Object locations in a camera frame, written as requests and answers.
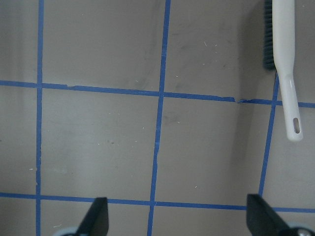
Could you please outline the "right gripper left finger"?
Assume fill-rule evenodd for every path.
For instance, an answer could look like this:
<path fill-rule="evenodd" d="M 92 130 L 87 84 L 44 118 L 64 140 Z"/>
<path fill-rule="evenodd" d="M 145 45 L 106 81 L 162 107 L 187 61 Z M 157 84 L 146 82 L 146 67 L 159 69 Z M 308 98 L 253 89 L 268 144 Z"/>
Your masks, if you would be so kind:
<path fill-rule="evenodd" d="M 106 236 L 108 231 L 109 215 L 107 198 L 95 198 L 74 235 Z"/>

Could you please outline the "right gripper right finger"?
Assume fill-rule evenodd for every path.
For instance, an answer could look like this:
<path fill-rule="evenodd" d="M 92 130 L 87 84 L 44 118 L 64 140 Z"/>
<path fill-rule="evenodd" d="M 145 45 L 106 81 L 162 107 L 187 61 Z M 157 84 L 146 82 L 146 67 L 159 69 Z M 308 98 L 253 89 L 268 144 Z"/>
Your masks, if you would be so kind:
<path fill-rule="evenodd" d="M 246 224 L 253 236 L 313 236 L 302 226 L 288 225 L 258 194 L 247 195 Z"/>

